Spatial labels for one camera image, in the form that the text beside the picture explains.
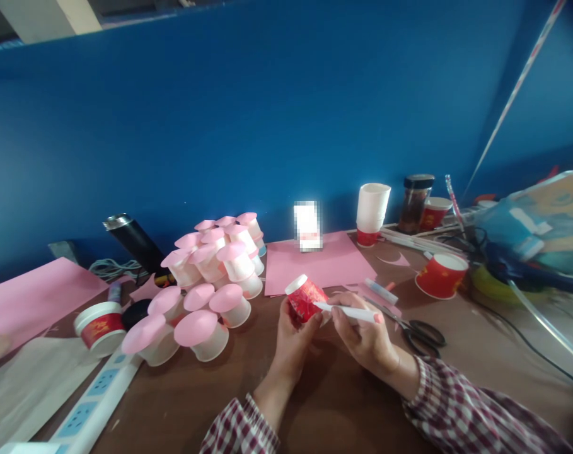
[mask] wire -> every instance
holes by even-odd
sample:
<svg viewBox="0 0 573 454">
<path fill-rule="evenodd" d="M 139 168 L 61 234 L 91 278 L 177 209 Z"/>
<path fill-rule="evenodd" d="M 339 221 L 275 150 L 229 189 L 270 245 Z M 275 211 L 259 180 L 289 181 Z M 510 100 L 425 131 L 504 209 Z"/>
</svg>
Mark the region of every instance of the wire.
<svg viewBox="0 0 573 454">
<path fill-rule="evenodd" d="M 499 319 L 501 319 L 503 322 L 505 322 L 506 324 L 508 324 L 513 331 L 515 331 L 518 336 L 520 336 L 521 340 L 524 341 L 524 343 L 530 348 L 530 350 L 532 350 L 534 353 L 536 353 L 537 355 L 539 355 L 539 357 L 541 357 L 542 359 L 544 359 L 546 362 L 548 362 L 549 364 L 551 364 L 555 369 L 559 370 L 562 374 L 564 374 L 567 378 L 569 378 L 570 380 L 573 381 L 573 376 L 570 375 L 568 372 L 566 372 L 563 368 L 561 368 L 560 366 L 558 366 L 557 364 L 555 364 L 551 359 L 547 358 L 545 355 L 543 355 L 540 351 L 538 351 L 532 344 L 530 344 L 529 340 L 526 339 L 526 337 L 521 333 L 521 331 L 517 328 L 517 326 L 515 326 L 512 322 L 509 321 L 508 318 L 506 318 L 504 315 L 499 314 L 498 312 L 496 312 L 494 309 L 486 306 L 483 303 L 480 303 L 479 301 L 477 301 L 476 299 L 472 298 L 472 301 L 474 304 L 477 304 L 478 306 L 481 306 L 483 309 L 487 310 L 488 312 L 490 312 L 491 314 L 493 314 L 494 316 L 498 317 Z"/>
<path fill-rule="evenodd" d="M 138 268 L 139 272 L 135 274 L 134 271 Z M 146 276 L 148 274 L 147 271 L 141 271 L 141 265 L 139 265 L 136 260 L 130 260 L 124 265 L 118 265 L 118 263 L 112 259 L 96 260 L 95 263 L 89 267 L 89 271 L 106 282 L 122 276 L 123 274 L 126 274 L 133 279 L 139 276 Z"/>
</svg>

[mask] brown jar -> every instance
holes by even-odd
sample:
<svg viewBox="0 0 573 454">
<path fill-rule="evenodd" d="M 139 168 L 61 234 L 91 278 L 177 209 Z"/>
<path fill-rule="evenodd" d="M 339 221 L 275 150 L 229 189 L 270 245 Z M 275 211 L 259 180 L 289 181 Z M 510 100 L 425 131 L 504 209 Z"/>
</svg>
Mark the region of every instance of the brown jar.
<svg viewBox="0 0 573 454">
<path fill-rule="evenodd" d="M 408 235 L 414 235 L 419 232 L 420 220 L 425 209 L 425 201 L 431 194 L 433 175 L 420 173 L 418 175 L 409 175 L 404 178 L 404 206 L 398 223 L 398 230 Z"/>
</svg>

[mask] red paper cup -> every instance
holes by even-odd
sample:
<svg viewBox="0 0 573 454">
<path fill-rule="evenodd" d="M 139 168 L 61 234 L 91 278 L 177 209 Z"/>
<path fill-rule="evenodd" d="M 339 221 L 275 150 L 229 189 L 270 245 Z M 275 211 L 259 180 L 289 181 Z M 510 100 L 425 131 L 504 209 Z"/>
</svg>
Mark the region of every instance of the red paper cup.
<svg viewBox="0 0 573 454">
<path fill-rule="evenodd" d="M 454 254 L 435 254 L 414 279 L 417 287 L 438 300 L 449 300 L 463 281 L 469 264 Z"/>
<path fill-rule="evenodd" d="M 301 323 L 306 323 L 314 314 L 322 312 L 314 302 L 328 301 L 324 290 L 311 282 L 305 274 L 301 274 L 291 282 L 285 292 Z"/>
<path fill-rule="evenodd" d="M 420 220 L 420 229 L 422 231 L 433 230 L 438 227 L 444 216 L 452 208 L 452 201 L 443 197 L 430 197 L 425 203 L 425 211 Z"/>
</svg>

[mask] pink paper scrap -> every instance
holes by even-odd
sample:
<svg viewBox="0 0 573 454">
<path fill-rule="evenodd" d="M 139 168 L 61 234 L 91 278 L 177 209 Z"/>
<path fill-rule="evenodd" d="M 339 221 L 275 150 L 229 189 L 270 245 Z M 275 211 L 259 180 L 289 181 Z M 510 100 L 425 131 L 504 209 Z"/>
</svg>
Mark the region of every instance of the pink paper scrap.
<svg viewBox="0 0 573 454">
<path fill-rule="evenodd" d="M 376 273 L 344 231 L 324 235 L 322 251 L 300 252 L 294 240 L 267 245 L 265 295 L 281 295 L 295 278 L 306 274 L 328 288 L 374 279 Z"/>
<path fill-rule="evenodd" d="M 107 289 L 74 262 L 54 260 L 0 284 L 0 332 L 14 350 Z"/>
</svg>

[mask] table surface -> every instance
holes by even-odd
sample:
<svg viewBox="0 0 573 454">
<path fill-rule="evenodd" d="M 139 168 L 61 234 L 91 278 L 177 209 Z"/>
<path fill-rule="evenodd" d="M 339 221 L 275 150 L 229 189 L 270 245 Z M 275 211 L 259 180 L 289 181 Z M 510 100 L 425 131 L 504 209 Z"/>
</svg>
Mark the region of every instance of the table surface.
<svg viewBox="0 0 573 454">
<path fill-rule="evenodd" d="M 427 259 L 418 251 L 379 243 L 362 254 L 382 285 L 395 282 L 393 293 L 404 319 L 416 318 L 437 327 L 448 345 L 443 359 L 476 385 L 510 395 L 542 416 L 573 444 L 573 383 L 532 353 L 506 325 L 458 295 L 436 301 L 418 290 L 415 271 Z M 411 267 L 383 263 L 399 253 Z M 123 294 L 133 290 L 123 285 Z M 325 289 L 328 295 L 344 290 Z M 99 295 L 88 305 L 104 300 Z M 259 296 L 243 326 L 229 331 L 225 351 L 210 363 L 200 363 L 193 352 L 181 348 L 164 365 L 143 364 L 111 416 L 94 454 L 129 452 L 197 452 L 213 419 L 233 398 L 243 399 L 266 374 L 274 356 L 276 324 L 281 298 Z M 543 354 L 573 374 L 573 358 L 521 306 L 480 301 L 505 315 Z M 573 318 L 538 305 L 550 321 L 573 341 Z M 74 335 L 71 315 L 49 335 Z M 388 323 L 392 342 L 407 348 L 402 335 Z M 47 440 L 57 430 L 96 373 L 79 387 L 57 414 L 39 431 L 35 441 Z M 313 341 L 301 381 L 296 387 L 279 431 L 281 452 L 438 452 L 406 420 L 399 396 L 349 355 L 332 323 L 321 328 Z"/>
</svg>

